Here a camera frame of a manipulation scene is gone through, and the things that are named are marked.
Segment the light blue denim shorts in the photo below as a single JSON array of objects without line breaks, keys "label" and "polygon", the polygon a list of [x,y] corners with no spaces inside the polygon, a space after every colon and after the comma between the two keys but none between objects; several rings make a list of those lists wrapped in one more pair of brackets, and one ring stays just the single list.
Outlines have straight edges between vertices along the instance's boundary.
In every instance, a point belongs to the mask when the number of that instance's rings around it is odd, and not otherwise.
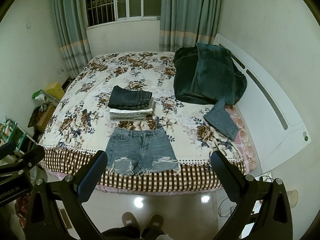
[{"label": "light blue denim shorts", "polygon": [[134,131],[117,127],[108,141],[106,153],[110,173],[143,176],[181,170],[163,128]]}]

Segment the pink pillow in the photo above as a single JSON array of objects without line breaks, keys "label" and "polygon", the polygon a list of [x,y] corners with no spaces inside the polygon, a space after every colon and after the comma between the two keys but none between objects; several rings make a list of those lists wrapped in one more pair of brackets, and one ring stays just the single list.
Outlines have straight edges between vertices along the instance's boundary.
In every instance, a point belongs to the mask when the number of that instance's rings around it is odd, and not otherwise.
[{"label": "pink pillow", "polygon": [[252,172],[257,167],[257,157],[255,146],[246,122],[238,107],[226,106],[225,110],[230,114],[231,119],[238,127],[239,131],[234,143],[243,156],[246,173]]}]

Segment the brown cardboard box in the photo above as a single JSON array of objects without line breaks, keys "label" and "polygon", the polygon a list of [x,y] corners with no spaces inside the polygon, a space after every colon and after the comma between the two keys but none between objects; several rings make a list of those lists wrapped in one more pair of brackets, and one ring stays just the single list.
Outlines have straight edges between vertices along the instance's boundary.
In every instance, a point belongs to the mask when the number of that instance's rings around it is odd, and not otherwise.
[{"label": "brown cardboard box", "polygon": [[43,133],[46,129],[53,113],[55,111],[55,107],[53,105],[49,105],[47,110],[42,113],[39,121],[36,123],[36,128]]}]

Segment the white bed headboard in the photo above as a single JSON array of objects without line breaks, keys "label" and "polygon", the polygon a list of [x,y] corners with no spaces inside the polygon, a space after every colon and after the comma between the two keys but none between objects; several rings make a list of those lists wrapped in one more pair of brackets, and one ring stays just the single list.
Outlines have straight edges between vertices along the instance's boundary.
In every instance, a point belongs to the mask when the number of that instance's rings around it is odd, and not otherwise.
[{"label": "white bed headboard", "polygon": [[214,44],[231,51],[234,64],[247,79],[236,108],[254,145],[254,175],[270,172],[310,144],[308,130],[287,94],[255,59],[220,34]]}]

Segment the green white plastic bag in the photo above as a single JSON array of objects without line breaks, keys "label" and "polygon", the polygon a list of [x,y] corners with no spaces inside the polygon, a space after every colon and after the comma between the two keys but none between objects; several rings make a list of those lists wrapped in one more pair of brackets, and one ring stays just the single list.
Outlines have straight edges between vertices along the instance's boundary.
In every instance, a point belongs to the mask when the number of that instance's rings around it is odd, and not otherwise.
[{"label": "green white plastic bag", "polygon": [[32,95],[32,101],[36,107],[43,105],[44,103],[48,103],[48,93],[44,90],[38,90]]}]

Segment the yellow cardboard box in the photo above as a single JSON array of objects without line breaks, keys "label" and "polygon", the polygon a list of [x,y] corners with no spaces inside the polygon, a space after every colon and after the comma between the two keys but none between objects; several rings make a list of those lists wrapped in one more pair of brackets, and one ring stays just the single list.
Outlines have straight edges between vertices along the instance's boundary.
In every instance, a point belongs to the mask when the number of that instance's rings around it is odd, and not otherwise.
[{"label": "yellow cardboard box", "polygon": [[54,82],[49,84],[45,91],[50,94],[51,96],[55,97],[57,100],[61,100],[65,94],[63,88],[58,82]]}]

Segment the right grey slipper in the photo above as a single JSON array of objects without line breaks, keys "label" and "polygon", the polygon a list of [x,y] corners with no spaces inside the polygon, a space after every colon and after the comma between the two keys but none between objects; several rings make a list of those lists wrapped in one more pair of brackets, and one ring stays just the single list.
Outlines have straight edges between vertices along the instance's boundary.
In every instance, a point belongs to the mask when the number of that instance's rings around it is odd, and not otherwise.
[{"label": "right grey slipper", "polygon": [[162,229],[162,226],[164,224],[164,218],[160,214],[154,214],[151,216],[148,227],[156,227],[158,229]]}]

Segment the grey folded garment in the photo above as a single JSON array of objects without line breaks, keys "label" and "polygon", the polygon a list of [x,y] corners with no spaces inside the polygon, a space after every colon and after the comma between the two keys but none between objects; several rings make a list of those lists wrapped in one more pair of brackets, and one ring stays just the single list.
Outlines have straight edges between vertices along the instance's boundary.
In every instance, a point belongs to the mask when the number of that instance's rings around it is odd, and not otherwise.
[{"label": "grey folded garment", "polygon": [[152,118],[152,114],[147,113],[136,113],[136,114],[119,114],[119,113],[110,113],[111,121],[125,121],[125,120],[137,120],[145,121],[148,118]]}]

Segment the dark folded jeans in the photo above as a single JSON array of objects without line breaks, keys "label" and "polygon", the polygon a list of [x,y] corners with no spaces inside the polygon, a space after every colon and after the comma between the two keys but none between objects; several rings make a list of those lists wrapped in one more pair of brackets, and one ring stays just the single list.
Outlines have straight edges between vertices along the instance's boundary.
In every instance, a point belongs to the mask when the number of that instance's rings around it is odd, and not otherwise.
[{"label": "dark folded jeans", "polygon": [[144,90],[128,90],[114,86],[108,107],[119,110],[140,110],[149,105],[152,92]]}]

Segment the dark green plush blanket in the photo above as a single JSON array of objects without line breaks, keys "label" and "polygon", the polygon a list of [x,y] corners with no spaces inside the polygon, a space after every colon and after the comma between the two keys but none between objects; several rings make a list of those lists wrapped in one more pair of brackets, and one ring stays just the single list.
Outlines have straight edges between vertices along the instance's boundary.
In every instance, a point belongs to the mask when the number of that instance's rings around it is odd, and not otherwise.
[{"label": "dark green plush blanket", "polygon": [[180,48],[174,66],[174,93],[182,102],[213,105],[223,99],[233,106],[247,88],[247,79],[236,67],[231,51],[217,45],[197,43]]}]

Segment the left teal curtain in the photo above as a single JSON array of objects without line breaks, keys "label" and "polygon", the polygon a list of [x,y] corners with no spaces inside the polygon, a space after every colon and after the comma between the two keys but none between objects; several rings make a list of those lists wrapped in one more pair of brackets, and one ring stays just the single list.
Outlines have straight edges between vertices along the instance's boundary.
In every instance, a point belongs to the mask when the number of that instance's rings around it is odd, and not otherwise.
[{"label": "left teal curtain", "polygon": [[91,61],[86,34],[85,0],[50,0],[65,73],[76,78]]}]

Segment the teal curtain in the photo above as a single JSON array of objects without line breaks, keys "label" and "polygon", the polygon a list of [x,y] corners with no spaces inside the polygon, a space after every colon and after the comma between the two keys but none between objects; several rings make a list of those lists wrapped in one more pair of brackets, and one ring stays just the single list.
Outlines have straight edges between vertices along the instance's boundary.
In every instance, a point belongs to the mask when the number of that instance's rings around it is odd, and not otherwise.
[{"label": "teal curtain", "polygon": [[222,0],[161,0],[159,50],[212,44]]},{"label": "teal curtain", "polygon": [[85,0],[50,0],[65,73],[76,78],[91,61],[86,34]]}]

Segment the window with metal bars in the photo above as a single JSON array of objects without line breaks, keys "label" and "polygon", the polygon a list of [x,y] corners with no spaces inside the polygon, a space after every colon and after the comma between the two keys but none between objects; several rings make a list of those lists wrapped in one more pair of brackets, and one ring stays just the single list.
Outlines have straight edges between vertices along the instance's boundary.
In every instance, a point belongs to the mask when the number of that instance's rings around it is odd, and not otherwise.
[{"label": "window with metal bars", "polygon": [[161,0],[86,0],[90,27],[116,21],[159,19]]}]

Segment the right teal curtain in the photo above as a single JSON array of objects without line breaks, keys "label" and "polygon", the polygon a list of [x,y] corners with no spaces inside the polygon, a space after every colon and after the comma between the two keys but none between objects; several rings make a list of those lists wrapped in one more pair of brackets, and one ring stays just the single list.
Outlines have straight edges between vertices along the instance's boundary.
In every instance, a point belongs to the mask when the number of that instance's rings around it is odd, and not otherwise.
[{"label": "right teal curtain", "polygon": [[222,0],[161,0],[159,50],[212,44]]}]

